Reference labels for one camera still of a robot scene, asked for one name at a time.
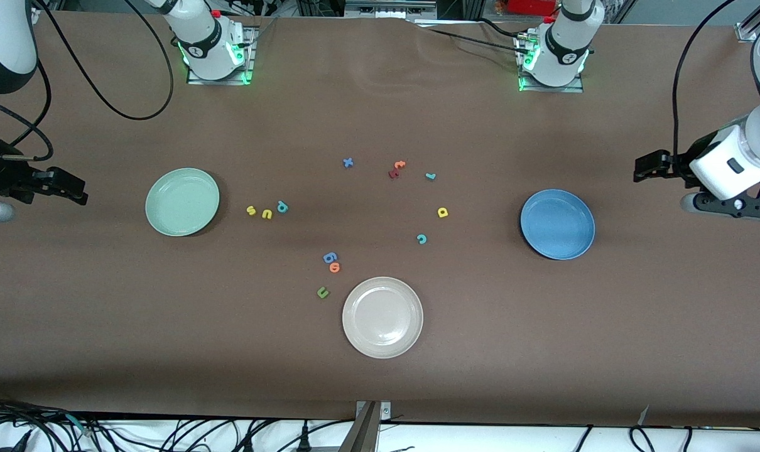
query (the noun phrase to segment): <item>light green plate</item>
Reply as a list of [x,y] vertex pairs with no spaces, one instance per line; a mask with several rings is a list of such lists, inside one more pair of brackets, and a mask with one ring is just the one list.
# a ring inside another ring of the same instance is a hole
[[195,234],[219,209],[221,195],[215,180],[201,169],[174,169],[154,183],[145,198],[145,217],[162,234]]

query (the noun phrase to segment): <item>blue plate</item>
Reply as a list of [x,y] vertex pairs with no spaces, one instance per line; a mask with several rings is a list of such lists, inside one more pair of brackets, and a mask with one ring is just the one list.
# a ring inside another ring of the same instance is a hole
[[595,240],[595,220],[587,204],[555,188],[528,198],[520,214],[520,227],[533,249],[559,261],[581,256]]

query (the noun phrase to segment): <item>metal bracket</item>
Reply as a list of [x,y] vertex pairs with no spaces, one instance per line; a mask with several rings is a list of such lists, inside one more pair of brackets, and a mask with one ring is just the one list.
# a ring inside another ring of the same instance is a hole
[[[361,409],[367,404],[365,401],[357,401],[355,416],[361,415]],[[391,401],[380,401],[380,420],[388,421],[391,419]]]
[[188,85],[224,85],[224,86],[242,86],[250,85],[251,75],[254,72],[254,59],[257,57],[257,38],[260,35],[259,26],[243,26],[236,30],[236,41],[243,43],[243,64],[236,68],[228,77],[221,80],[205,80],[193,73],[188,67],[187,84]]
[[734,34],[741,43],[753,43],[760,32],[760,4],[741,22],[734,24]]
[[[363,402],[360,414],[357,415],[355,423],[346,434],[338,452],[375,452],[377,450],[381,404],[382,402],[378,401]],[[391,414],[391,404],[389,404],[388,412]]]
[[756,196],[744,191],[731,200],[722,201],[707,191],[692,198],[693,207],[699,212],[730,215],[734,218],[758,218],[760,220],[760,183]]
[[344,17],[395,17],[408,22],[437,19],[437,3],[435,0],[346,0]]

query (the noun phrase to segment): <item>plate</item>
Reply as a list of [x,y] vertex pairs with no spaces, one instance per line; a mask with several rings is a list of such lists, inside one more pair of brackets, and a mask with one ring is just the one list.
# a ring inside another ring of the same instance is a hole
[[595,239],[595,220],[587,204],[555,188],[528,198],[520,215],[520,227],[533,249],[559,261],[581,256]]
[[384,276],[352,289],[342,315],[349,343],[372,358],[394,358],[407,352],[420,337],[423,319],[414,289]]
[[174,169],[154,183],[145,198],[145,217],[170,237],[201,231],[219,209],[219,186],[201,169]]

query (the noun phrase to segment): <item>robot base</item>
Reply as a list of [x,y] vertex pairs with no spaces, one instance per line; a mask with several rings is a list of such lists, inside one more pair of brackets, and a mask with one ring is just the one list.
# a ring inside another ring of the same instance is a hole
[[576,75],[573,81],[564,86],[546,86],[542,85],[533,75],[523,70],[521,63],[517,64],[519,75],[520,91],[543,91],[543,92],[584,92],[584,86],[581,83],[581,75]]
[[520,33],[517,37],[513,38],[513,42],[515,48],[526,49],[528,51],[528,53],[517,53],[517,72],[520,91],[584,92],[580,73],[567,85],[547,86],[539,83],[529,71],[524,69],[524,66],[530,63],[530,59],[533,58],[538,49],[538,29],[530,28],[526,33]]
[[230,75],[220,80],[205,80],[193,73],[188,67],[187,83],[188,85],[224,85],[224,86],[243,86],[251,84],[251,75],[254,72],[254,58],[257,55],[257,37],[260,34],[259,26],[243,26],[242,42],[245,44],[240,51],[243,52],[243,64],[238,66]]

